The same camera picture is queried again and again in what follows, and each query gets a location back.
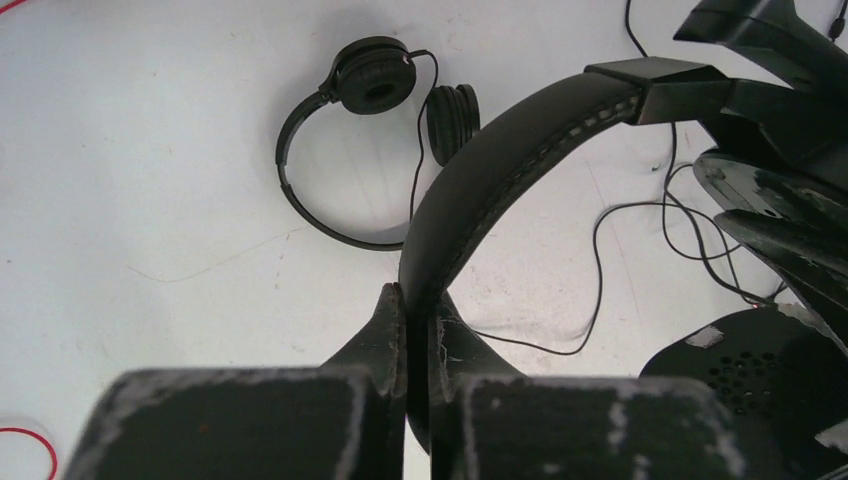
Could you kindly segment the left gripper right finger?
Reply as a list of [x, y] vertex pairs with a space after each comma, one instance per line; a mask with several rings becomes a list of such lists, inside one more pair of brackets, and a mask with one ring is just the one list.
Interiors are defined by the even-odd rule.
[[435, 479], [783, 479], [777, 352], [766, 309], [712, 322], [635, 378], [520, 373], [461, 319], [429, 308], [429, 456]]

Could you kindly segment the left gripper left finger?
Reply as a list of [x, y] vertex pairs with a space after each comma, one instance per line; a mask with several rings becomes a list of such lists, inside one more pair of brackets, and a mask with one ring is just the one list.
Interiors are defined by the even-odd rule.
[[397, 285], [317, 367], [129, 371], [93, 408], [68, 479], [399, 479], [406, 319]]

